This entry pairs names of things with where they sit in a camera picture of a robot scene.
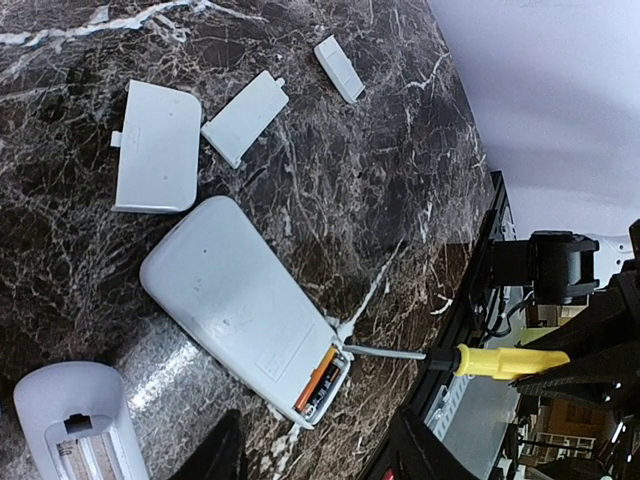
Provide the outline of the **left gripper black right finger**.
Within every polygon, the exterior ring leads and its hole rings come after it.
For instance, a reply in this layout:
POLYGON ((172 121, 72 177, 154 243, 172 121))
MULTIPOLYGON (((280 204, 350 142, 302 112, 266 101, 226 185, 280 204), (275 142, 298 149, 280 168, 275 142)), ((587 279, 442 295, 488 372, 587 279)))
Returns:
POLYGON ((409 407, 400 408, 373 479, 476 480, 409 407))

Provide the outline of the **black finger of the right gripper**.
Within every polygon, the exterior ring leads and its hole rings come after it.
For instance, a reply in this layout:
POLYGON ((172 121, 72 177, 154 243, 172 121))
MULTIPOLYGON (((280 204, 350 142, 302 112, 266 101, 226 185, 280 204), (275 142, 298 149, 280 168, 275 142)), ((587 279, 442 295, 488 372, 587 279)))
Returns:
POLYGON ((566 400, 617 415, 638 415, 639 345, 612 347, 520 378, 512 386, 523 395, 566 400))

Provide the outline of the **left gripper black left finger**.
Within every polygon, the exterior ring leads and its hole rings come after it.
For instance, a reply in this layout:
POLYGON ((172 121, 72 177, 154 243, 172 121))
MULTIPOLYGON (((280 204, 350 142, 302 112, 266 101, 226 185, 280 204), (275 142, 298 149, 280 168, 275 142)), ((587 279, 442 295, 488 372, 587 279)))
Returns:
POLYGON ((228 410, 172 480, 245 478, 245 435, 241 412, 228 410))

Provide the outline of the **yellow handled screwdriver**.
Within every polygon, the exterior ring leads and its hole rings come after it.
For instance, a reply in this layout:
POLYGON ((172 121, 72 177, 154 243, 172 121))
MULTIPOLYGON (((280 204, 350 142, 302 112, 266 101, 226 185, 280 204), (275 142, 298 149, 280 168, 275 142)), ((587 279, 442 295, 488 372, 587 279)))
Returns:
POLYGON ((514 381, 570 362, 569 356, 562 351, 504 347, 482 349, 470 348, 465 344, 434 348, 426 353, 358 345, 345 345, 343 350, 357 355, 426 361, 430 370, 446 371, 456 376, 489 377, 499 381, 514 381))

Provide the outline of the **white remote with battery bay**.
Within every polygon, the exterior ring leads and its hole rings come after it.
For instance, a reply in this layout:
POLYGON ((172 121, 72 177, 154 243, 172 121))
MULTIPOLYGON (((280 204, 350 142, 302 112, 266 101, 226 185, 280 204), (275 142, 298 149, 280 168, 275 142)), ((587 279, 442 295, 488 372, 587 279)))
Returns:
POLYGON ((43 479, 147 479, 117 370, 89 361, 37 369, 13 394, 43 479))

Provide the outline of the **small white remote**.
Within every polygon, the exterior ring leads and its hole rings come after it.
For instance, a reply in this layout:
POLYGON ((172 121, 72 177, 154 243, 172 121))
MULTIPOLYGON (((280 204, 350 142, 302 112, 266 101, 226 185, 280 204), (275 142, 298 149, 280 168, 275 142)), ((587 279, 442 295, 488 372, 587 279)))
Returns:
POLYGON ((234 200, 202 202, 145 258, 139 278, 185 332, 282 415, 308 430, 322 419, 351 360, 234 200), (307 419, 294 405, 331 346, 344 367, 307 419))

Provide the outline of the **white wide remote battery cover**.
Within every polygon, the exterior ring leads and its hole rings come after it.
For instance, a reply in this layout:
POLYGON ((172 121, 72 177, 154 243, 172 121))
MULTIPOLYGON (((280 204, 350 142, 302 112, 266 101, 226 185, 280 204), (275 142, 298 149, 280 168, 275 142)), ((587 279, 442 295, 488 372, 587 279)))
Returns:
POLYGON ((190 93, 131 80, 119 150, 115 201, 122 213, 176 214, 197 196, 202 108, 190 93))

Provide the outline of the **white slim remote battery cover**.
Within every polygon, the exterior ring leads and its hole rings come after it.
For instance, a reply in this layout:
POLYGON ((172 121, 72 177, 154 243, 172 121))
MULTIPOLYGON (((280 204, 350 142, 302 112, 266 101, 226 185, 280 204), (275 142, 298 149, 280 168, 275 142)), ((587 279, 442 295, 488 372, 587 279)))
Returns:
POLYGON ((233 168, 289 101, 285 80, 262 71, 214 118, 201 127, 201 135, 233 168))

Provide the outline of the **white small remote battery cover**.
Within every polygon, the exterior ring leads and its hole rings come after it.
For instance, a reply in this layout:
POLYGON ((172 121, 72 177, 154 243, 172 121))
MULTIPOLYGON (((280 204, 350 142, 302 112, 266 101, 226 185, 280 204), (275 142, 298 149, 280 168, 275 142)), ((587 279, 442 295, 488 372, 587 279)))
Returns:
POLYGON ((335 36, 331 35, 318 44, 314 54, 342 98, 349 104, 355 104, 364 91, 364 84, 335 36))

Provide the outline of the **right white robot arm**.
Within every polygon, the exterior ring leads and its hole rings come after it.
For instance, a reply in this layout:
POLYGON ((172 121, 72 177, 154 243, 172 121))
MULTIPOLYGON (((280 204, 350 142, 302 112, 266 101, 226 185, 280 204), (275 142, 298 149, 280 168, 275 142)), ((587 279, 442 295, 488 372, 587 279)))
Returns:
POLYGON ((638 415, 639 259, 625 261, 602 287, 594 270, 598 249, 597 241, 570 231, 538 231, 527 241, 492 244, 494 285, 530 287, 537 304, 588 303, 567 324, 523 349, 561 352, 568 362, 520 374, 512 384, 525 395, 638 415))

